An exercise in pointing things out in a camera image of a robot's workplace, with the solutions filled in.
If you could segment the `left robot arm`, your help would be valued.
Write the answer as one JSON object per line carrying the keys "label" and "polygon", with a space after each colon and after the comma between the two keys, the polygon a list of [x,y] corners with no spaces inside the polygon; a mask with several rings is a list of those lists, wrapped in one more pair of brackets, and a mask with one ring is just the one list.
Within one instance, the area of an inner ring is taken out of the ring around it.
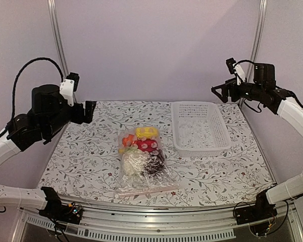
{"label": "left robot arm", "polygon": [[[69,102],[57,85],[36,87],[31,97],[32,107],[28,113],[12,118],[7,124],[7,131],[0,137],[0,166],[36,142],[51,142],[68,123],[80,125],[92,122],[96,102]],[[65,214],[60,202],[52,188],[21,189],[0,185],[0,207],[45,209],[54,219],[60,219]]]}

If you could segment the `orange toy pumpkin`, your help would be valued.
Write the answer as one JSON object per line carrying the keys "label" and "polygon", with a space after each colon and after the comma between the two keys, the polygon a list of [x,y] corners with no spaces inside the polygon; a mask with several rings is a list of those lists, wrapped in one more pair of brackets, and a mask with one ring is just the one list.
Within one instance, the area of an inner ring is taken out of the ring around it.
{"label": "orange toy pumpkin", "polygon": [[122,139],[122,145],[124,147],[130,147],[134,144],[136,144],[136,136],[133,134],[128,134]]}

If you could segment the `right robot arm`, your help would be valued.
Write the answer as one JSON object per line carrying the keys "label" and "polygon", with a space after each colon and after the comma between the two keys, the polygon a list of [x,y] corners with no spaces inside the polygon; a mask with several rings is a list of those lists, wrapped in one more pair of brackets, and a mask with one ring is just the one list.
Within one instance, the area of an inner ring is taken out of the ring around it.
{"label": "right robot arm", "polygon": [[[288,122],[303,137],[303,105],[290,90],[276,85],[275,67],[273,64],[254,63],[254,80],[249,83],[241,67],[244,61],[233,58],[226,60],[229,73],[234,78],[224,84],[211,88],[222,102],[233,102],[245,99],[257,101],[275,115]],[[288,199],[303,195],[303,172],[287,181],[260,192],[256,196],[256,205],[251,209],[251,216],[256,220],[263,219],[270,213],[271,206]]]}

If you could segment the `dark red toy grapes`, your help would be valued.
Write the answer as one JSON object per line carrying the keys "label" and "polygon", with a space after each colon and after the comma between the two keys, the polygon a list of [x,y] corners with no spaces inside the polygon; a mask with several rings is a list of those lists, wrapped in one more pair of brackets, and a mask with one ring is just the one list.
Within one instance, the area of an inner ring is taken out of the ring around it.
{"label": "dark red toy grapes", "polygon": [[165,158],[162,150],[156,150],[148,154],[147,162],[143,165],[142,175],[151,175],[161,171],[165,166]]}

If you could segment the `white toy cauliflower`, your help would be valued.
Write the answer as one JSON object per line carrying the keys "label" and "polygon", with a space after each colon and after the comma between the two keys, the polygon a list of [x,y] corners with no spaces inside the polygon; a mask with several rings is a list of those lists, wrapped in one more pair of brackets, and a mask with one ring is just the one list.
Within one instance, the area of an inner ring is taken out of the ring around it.
{"label": "white toy cauliflower", "polygon": [[148,154],[139,149],[127,150],[122,155],[122,168],[125,175],[141,174],[143,165],[147,162]]}

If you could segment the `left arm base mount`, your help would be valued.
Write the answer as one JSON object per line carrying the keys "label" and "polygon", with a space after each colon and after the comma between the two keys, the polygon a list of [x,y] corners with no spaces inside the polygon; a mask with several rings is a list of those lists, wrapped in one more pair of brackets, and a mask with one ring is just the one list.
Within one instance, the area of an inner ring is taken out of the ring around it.
{"label": "left arm base mount", "polygon": [[82,205],[75,202],[63,205],[59,195],[53,188],[41,187],[41,190],[45,194],[47,204],[44,209],[38,210],[40,216],[53,221],[80,224],[83,215]]}

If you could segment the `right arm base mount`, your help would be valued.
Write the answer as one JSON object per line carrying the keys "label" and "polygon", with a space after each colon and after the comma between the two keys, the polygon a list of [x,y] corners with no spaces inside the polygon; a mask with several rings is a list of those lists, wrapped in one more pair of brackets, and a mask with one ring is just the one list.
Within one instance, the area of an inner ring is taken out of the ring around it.
{"label": "right arm base mount", "polygon": [[277,210],[275,205],[269,204],[267,198],[262,196],[257,196],[254,205],[240,202],[233,209],[233,217],[236,219],[238,225],[266,219],[266,222],[249,227],[251,233],[257,237],[268,235],[276,220],[276,216]]}

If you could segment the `red toy bell pepper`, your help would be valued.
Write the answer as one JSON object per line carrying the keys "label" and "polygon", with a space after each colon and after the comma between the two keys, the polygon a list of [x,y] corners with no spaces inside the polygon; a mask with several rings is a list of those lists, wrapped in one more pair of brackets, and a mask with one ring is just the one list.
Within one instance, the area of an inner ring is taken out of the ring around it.
{"label": "red toy bell pepper", "polygon": [[153,139],[137,140],[136,145],[138,146],[139,150],[148,153],[152,153],[158,149],[158,143]]}

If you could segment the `clear zip top bag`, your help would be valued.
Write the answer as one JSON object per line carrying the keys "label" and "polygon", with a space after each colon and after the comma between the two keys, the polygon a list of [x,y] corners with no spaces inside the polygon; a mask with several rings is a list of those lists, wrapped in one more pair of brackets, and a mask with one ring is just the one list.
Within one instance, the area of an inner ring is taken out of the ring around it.
{"label": "clear zip top bag", "polygon": [[144,126],[118,134],[120,173],[115,197],[165,192],[179,187],[167,168],[156,127]]}

